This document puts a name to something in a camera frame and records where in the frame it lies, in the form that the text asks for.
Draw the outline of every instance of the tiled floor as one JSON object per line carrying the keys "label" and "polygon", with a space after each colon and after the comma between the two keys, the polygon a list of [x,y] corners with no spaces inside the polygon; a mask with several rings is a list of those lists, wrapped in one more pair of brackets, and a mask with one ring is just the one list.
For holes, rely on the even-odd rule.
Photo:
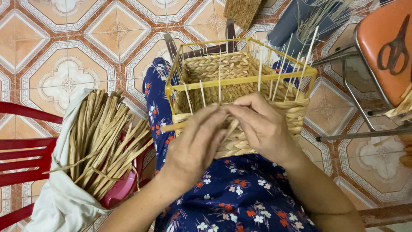
{"label": "tiled floor", "polygon": [[[63,116],[82,88],[124,90],[132,112],[146,117],[142,78],[153,58],[170,59],[163,33],[177,45],[223,39],[224,0],[2,0],[0,1],[1,100]],[[266,42],[290,0],[268,0],[248,31],[239,37]],[[377,4],[357,0],[360,6]],[[351,18],[314,49],[313,59],[351,42],[364,16]],[[397,136],[316,142],[319,135],[367,131],[342,86],[342,65],[318,67],[318,78],[300,144],[359,210],[411,203],[412,169],[402,166],[403,143]],[[348,62],[348,79],[365,109],[381,106],[362,62]],[[384,116],[371,121],[380,129],[395,124]],[[59,135],[57,124],[0,114],[0,139]],[[36,200],[44,181],[1,188],[0,216]],[[29,218],[7,228],[20,231]],[[96,231],[99,218],[87,231]]]}

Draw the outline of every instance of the woman's right hand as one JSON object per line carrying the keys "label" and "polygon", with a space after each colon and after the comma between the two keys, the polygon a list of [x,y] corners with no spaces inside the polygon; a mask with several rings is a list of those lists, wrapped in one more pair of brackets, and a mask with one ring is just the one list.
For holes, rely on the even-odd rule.
{"label": "woman's right hand", "polygon": [[252,93],[222,108],[240,122],[249,145],[268,160],[281,166],[305,157],[289,135],[284,117],[261,97]]}

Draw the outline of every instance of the red plastic chair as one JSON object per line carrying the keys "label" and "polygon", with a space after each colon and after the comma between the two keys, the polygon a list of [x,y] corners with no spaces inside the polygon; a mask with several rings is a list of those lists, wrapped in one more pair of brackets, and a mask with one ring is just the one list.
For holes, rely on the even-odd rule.
{"label": "red plastic chair", "polygon": [[[8,102],[0,102],[0,113],[26,116],[57,124],[61,124],[63,122],[62,117]],[[50,170],[50,165],[52,162],[51,154],[54,150],[54,147],[56,146],[57,138],[58,137],[39,139],[0,140],[0,150],[45,147],[42,149],[0,153],[0,160],[20,159],[36,156],[41,157],[39,159],[0,163],[0,171],[38,167],[38,169],[36,170],[27,170],[17,173],[6,173],[0,175],[0,187],[48,179],[49,174],[42,173]],[[153,145],[149,146],[143,154],[139,155],[133,161],[133,165],[136,167],[136,170],[139,173],[139,178],[142,177],[144,157],[147,154],[147,152],[151,150],[153,147]],[[100,201],[102,203],[102,206],[106,208],[112,208],[115,204],[120,202],[131,192],[135,191],[136,182],[136,175],[132,171],[130,172],[127,179],[123,181],[118,181],[113,186],[113,188],[109,190],[109,192]],[[144,180],[144,183],[140,183],[139,186],[142,187],[146,182],[147,180]],[[0,230],[7,228],[8,226],[11,226],[14,223],[17,223],[25,219],[26,217],[29,217],[33,211],[33,206],[34,203],[0,217]]]}

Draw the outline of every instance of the white cloth bag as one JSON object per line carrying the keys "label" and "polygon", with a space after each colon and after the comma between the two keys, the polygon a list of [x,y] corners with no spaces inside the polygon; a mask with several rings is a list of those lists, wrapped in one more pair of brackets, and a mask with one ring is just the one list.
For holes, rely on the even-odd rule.
{"label": "white cloth bag", "polygon": [[[92,89],[83,89],[70,101],[64,115],[62,129],[51,154],[50,170],[67,166],[69,135],[81,102]],[[97,215],[108,213],[100,203],[85,190],[75,185],[65,171],[50,173],[50,178],[41,189],[34,203],[31,221],[24,232],[80,231],[91,224]]]}

